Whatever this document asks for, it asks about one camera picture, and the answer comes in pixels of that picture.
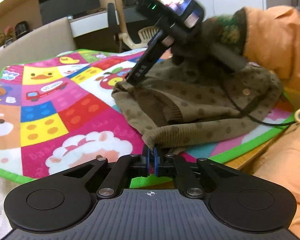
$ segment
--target green knit glove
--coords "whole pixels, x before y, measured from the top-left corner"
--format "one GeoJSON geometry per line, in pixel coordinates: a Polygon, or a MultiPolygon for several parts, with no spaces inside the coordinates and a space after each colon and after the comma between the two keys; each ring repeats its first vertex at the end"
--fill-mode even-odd
{"type": "Polygon", "coordinates": [[[247,19],[244,8],[231,16],[218,16],[205,20],[199,33],[187,44],[174,44],[172,60],[176,65],[185,58],[204,60],[212,43],[219,42],[242,55],[247,35],[247,19]]]}

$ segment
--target red truck illustration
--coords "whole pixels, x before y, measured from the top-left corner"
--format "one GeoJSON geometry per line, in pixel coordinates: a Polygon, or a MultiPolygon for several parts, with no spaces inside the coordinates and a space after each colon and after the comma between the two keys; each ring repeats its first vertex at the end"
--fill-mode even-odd
{"type": "Polygon", "coordinates": [[[36,102],[39,100],[39,98],[45,97],[54,91],[62,90],[67,86],[67,82],[63,81],[57,81],[52,84],[46,85],[41,88],[40,91],[31,91],[28,92],[26,95],[26,99],[30,100],[31,102],[36,102]]]}

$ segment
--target beige cushion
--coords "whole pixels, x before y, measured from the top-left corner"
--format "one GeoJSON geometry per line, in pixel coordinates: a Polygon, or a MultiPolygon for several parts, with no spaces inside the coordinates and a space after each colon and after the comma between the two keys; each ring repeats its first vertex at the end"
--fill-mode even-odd
{"type": "Polygon", "coordinates": [[[1,50],[0,72],[5,66],[43,60],[73,50],[76,47],[65,17],[33,30],[1,50]]]}

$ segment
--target crosshair mark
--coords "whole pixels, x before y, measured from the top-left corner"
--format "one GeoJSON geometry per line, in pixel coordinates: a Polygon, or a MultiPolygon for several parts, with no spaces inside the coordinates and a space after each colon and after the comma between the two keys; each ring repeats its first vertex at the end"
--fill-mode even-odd
{"type": "Polygon", "coordinates": [[[154,196],[157,193],[154,193],[153,191],[149,191],[149,192],[147,192],[145,194],[147,194],[148,196],[152,197],[152,196],[154,196]]]}

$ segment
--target yellow square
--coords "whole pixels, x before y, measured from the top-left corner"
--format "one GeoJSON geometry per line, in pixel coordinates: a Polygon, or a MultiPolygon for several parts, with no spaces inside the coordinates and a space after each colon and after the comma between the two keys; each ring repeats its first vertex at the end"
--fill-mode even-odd
{"type": "Polygon", "coordinates": [[[53,114],[32,122],[22,122],[21,146],[49,141],[68,132],[58,114],[53,114]]]}
{"type": "Polygon", "coordinates": [[[25,66],[23,70],[23,85],[39,85],[55,81],[63,76],[57,67],[28,67],[25,66]]]}
{"type": "Polygon", "coordinates": [[[76,82],[77,84],[82,83],[83,81],[87,80],[88,78],[91,78],[98,73],[102,72],[101,69],[96,67],[91,67],[83,71],[82,73],[76,75],[75,77],[71,78],[72,81],[76,82]]]}

